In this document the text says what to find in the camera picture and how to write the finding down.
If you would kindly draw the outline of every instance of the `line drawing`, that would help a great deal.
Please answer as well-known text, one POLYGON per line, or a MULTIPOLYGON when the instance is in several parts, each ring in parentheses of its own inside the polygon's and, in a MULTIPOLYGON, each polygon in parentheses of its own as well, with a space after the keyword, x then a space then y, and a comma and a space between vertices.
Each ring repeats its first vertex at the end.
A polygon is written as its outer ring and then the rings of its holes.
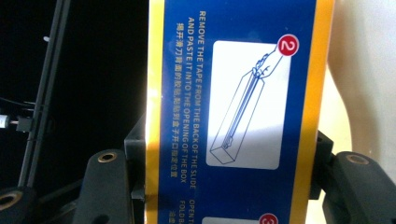
POLYGON ((221 164, 236 161, 249 123, 262 95, 264 79, 274 73, 282 58, 283 55, 277 50, 276 45, 273 51, 265 53, 254 67, 242 75, 209 149, 221 164))

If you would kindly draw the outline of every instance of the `partial number circle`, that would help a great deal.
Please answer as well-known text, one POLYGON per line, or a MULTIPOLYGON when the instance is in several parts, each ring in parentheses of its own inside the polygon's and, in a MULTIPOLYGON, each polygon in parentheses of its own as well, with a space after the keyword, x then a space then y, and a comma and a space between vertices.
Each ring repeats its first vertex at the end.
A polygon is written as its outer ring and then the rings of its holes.
POLYGON ((282 35, 277 41, 277 49, 284 56, 293 56, 299 47, 300 43, 295 35, 282 35))
POLYGON ((260 224, 278 224, 277 217, 274 214, 266 213, 260 217, 260 224))

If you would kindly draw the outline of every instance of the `red circle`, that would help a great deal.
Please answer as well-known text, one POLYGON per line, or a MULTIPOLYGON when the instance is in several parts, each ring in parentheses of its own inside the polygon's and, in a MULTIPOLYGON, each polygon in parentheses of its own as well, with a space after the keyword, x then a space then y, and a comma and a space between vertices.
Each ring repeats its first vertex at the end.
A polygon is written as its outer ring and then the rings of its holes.
POLYGON ((295 35, 282 35, 277 41, 277 48, 284 56, 293 56, 299 47, 300 43, 295 35))
POLYGON ((278 224, 277 217, 274 214, 266 213, 260 217, 260 224, 278 224))

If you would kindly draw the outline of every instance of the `yellow stripe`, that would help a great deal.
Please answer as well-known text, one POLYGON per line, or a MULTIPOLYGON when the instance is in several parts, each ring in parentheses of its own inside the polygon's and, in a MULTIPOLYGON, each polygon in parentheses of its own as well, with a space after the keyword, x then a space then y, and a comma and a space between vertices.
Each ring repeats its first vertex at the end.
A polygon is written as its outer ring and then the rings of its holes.
POLYGON ((305 223, 316 148, 320 101, 332 25, 333 5, 333 0, 318 0, 316 6, 303 123, 290 213, 290 223, 293 224, 305 223))
POLYGON ((164 0, 149 1, 145 223, 158 220, 164 0))

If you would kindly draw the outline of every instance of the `black cable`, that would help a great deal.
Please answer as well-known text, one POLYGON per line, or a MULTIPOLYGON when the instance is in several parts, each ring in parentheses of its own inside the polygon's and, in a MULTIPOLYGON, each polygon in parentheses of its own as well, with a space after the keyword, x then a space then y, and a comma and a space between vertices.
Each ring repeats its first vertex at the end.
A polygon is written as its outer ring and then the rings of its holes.
POLYGON ((4 102, 11 103, 11 104, 14 104, 14 105, 29 106, 29 107, 35 106, 35 105, 29 105, 29 104, 24 104, 24 103, 19 103, 19 102, 16 102, 16 101, 8 100, 8 99, 3 98, 3 97, 0 97, 0 100, 4 101, 4 102))

